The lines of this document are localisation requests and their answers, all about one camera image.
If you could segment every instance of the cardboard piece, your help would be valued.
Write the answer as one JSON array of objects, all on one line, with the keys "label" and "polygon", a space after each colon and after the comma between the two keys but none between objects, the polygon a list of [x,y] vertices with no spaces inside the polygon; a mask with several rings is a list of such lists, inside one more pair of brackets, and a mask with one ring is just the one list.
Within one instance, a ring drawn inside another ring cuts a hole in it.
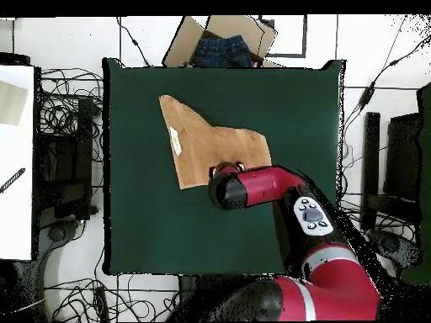
[{"label": "cardboard piece", "polygon": [[19,125],[27,95],[27,89],[0,81],[0,124]]},{"label": "cardboard piece", "polygon": [[175,98],[159,98],[170,135],[179,188],[208,184],[209,169],[221,162],[241,161],[245,167],[271,165],[263,135],[246,129],[212,127]]},{"label": "cardboard piece", "polygon": [[241,35],[252,53],[253,61],[259,66],[282,67],[264,59],[277,32],[245,15],[209,16],[205,29],[190,16],[185,16],[162,63],[167,67],[184,66],[185,62],[191,62],[193,59],[200,39],[227,39],[237,34]]}]

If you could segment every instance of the white floor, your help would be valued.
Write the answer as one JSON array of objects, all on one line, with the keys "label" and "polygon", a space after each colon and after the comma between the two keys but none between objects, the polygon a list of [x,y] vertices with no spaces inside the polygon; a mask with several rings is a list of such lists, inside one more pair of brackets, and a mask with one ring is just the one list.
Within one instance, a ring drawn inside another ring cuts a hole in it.
[{"label": "white floor", "polygon": [[[279,31],[277,52],[298,53],[301,50],[302,27],[296,16],[264,16],[276,19]],[[128,17],[122,24],[140,44],[148,61],[160,66],[162,58],[175,34],[180,17]],[[283,66],[320,68],[332,59],[347,60],[344,78],[344,112],[351,113],[364,87],[369,85],[386,62],[396,33],[402,23],[401,15],[308,15],[306,58],[270,58]],[[205,17],[199,16],[204,24]],[[429,35],[429,19],[409,16],[392,49],[389,62],[406,55],[416,44]],[[131,43],[125,31],[121,32],[115,18],[55,18],[18,19],[15,22],[14,40],[10,22],[0,21],[0,51],[30,56],[32,65],[42,69],[82,68],[103,75],[103,57],[120,58],[126,66],[143,66],[139,50]],[[389,68],[376,83],[377,89],[364,112],[354,121],[347,134],[348,143],[354,148],[354,158],[362,153],[364,113],[376,111],[381,114],[380,143],[386,144],[387,125],[391,117],[418,111],[416,90],[431,82],[431,55],[429,46],[418,50],[407,59]],[[91,89],[91,82],[77,82],[75,88]],[[385,152],[381,152],[380,187],[383,185],[383,164]],[[359,192],[360,163],[346,171],[350,193]],[[94,185],[99,185],[102,167],[94,163]],[[103,195],[101,190],[93,197],[93,204],[100,212],[88,223],[83,236],[50,257],[46,267],[45,286],[52,286],[80,278],[93,277],[103,247]],[[346,200],[357,204],[355,196]],[[105,276],[98,270],[98,277],[109,289],[116,289],[116,277]],[[130,275],[119,278],[120,293],[127,296],[127,282]],[[66,285],[72,288],[75,283]],[[176,276],[136,275],[130,282],[132,299],[151,301],[157,313],[165,309],[163,299],[171,298],[178,289]],[[46,308],[51,314],[70,291],[50,289],[46,291]],[[108,294],[111,305],[113,295]],[[144,304],[135,307],[138,315],[145,315]],[[73,316],[72,310],[64,309],[59,319]],[[166,314],[157,320],[164,320]],[[130,312],[120,314],[119,321],[135,320]]]}]

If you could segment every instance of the tangled wires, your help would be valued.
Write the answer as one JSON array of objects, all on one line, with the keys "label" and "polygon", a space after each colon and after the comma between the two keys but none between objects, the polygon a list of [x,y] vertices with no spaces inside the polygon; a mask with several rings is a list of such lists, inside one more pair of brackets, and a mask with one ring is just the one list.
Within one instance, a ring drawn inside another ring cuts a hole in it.
[{"label": "tangled wires", "polygon": [[[80,71],[81,73],[73,77],[67,77],[66,72]],[[52,69],[42,71],[42,83],[44,87],[52,86],[53,88],[43,90],[40,104],[40,132],[44,134],[67,136],[82,149],[82,151],[92,158],[93,162],[100,163],[103,171],[103,158],[101,150],[103,149],[102,124],[100,115],[103,107],[103,78],[98,74],[81,68],[71,69]],[[96,82],[96,87],[91,90],[72,89],[74,82]],[[80,137],[77,135],[78,119],[78,100],[91,98],[93,100],[93,120],[92,132],[82,125],[82,130],[87,131],[87,135],[93,139],[92,152],[86,152]],[[49,148],[50,160],[48,164],[48,173],[51,179],[56,179],[54,172],[59,167],[59,155],[53,148]],[[94,196],[101,187],[103,179],[100,181],[93,192]]]},{"label": "tangled wires", "polygon": [[[129,311],[137,322],[155,322],[157,318],[164,315],[167,312],[171,312],[177,309],[177,298],[179,297],[179,291],[174,291],[175,294],[171,299],[164,299],[163,304],[165,309],[161,312],[156,312],[156,307],[154,304],[148,300],[144,299],[132,299],[130,295],[130,281],[135,275],[131,275],[127,283],[127,294],[128,299],[121,296],[119,290],[117,289],[107,289],[107,287],[98,279],[97,277],[97,267],[100,264],[104,254],[104,249],[100,254],[100,258],[94,267],[94,278],[82,278],[79,280],[71,281],[68,283],[59,283],[55,286],[50,286],[47,289],[61,289],[62,286],[72,284],[72,283],[85,283],[84,286],[74,286],[70,291],[69,295],[62,300],[60,306],[54,310],[51,316],[53,322],[75,322],[75,323],[87,323],[87,322],[101,322],[103,315],[108,315],[109,318],[105,321],[118,321],[119,316]],[[103,291],[116,298],[116,303],[108,307],[96,293],[97,288],[102,288]],[[144,315],[139,315],[135,311],[135,306],[141,304],[145,306],[146,313]],[[73,316],[66,318],[65,320],[60,320],[59,316],[62,310],[69,308],[73,311]]]}]

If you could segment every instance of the gray button panel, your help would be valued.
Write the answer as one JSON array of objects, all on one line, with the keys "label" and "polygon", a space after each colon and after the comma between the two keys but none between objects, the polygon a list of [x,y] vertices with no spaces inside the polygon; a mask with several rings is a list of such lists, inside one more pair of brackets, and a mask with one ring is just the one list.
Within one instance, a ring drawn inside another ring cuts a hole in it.
[{"label": "gray button panel", "polygon": [[302,230],[308,236],[325,236],[333,232],[333,226],[325,212],[314,199],[300,197],[294,204],[294,212]]}]

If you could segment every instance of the robot cuff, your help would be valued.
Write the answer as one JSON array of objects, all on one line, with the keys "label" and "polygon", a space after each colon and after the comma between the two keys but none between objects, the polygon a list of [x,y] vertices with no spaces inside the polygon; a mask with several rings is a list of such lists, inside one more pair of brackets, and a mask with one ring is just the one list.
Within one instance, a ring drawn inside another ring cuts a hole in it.
[{"label": "robot cuff", "polygon": [[333,260],[349,260],[358,263],[354,253],[347,247],[325,245],[308,255],[302,263],[302,273],[304,275],[306,275],[306,273],[312,273],[322,264]]}]

